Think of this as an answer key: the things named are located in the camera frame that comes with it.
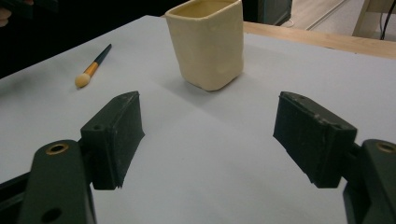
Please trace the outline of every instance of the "human hand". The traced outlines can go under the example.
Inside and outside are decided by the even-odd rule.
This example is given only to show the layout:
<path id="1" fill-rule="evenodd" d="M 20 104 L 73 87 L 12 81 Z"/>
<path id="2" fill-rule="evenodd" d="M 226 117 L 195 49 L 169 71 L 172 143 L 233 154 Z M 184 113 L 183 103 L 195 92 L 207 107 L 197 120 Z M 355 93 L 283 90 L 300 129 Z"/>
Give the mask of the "human hand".
<path id="1" fill-rule="evenodd" d="M 32 6 L 33 0 L 24 0 L 25 4 Z M 8 18 L 11 16 L 12 12 L 4 7 L 0 7 L 0 27 L 6 26 L 8 23 Z"/>

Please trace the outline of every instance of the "wooden floor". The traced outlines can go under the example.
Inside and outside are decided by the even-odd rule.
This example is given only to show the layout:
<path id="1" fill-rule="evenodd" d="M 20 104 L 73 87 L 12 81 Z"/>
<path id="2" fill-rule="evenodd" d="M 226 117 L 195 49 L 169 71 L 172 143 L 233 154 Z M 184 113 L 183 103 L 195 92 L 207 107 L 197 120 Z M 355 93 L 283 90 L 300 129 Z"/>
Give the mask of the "wooden floor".
<path id="1" fill-rule="evenodd" d="M 293 0 L 291 19 L 282 26 L 310 30 L 346 0 Z"/>

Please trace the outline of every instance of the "makeup brush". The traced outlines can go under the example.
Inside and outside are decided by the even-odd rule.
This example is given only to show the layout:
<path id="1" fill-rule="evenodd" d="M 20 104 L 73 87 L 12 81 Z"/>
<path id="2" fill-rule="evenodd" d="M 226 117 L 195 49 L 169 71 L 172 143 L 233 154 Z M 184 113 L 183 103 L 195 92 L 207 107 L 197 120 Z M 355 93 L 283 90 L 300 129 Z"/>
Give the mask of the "makeup brush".
<path id="1" fill-rule="evenodd" d="M 95 73 L 96 69 L 99 67 L 99 64 L 103 61 L 103 59 L 106 57 L 108 52 L 111 49 L 111 44 L 109 44 L 103 51 L 102 53 L 99 54 L 99 56 L 96 57 L 96 59 L 91 63 L 90 66 L 88 66 L 87 69 L 85 69 L 83 74 L 80 74 L 79 76 L 76 77 L 75 84 L 78 88 L 83 88 L 88 83 L 90 83 L 91 77 Z"/>

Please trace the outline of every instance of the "yellow cup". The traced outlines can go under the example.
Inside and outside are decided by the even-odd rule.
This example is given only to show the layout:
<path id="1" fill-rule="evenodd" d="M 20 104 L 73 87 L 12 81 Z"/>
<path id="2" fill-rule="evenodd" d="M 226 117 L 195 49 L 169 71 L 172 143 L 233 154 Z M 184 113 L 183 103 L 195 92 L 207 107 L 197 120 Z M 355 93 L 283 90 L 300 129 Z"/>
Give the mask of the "yellow cup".
<path id="1" fill-rule="evenodd" d="M 241 0 L 190 0 L 165 13 L 181 75 L 216 91 L 243 70 Z"/>

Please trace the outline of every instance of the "white table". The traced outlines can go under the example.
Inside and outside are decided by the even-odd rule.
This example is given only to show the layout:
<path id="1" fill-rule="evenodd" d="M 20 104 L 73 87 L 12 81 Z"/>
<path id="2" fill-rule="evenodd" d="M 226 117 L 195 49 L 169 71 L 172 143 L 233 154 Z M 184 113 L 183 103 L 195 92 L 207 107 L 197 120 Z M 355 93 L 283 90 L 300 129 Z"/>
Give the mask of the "white table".
<path id="1" fill-rule="evenodd" d="M 91 83 L 74 78 L 109 43 Z M 139 91 L 141 141 L 122 189 L 93 191 L 98 223 L 347 223 L 342 191 L 316 189 L 272 136 L 292 91 L 359 130 L 396 142 L 396 62 L 245 35 L 244 73 L 221 91 L 181 76 L 165 19 L 144 17 L 0 79 L 0 182 L 36 150 L 80 138 L 110 99 Z"/>

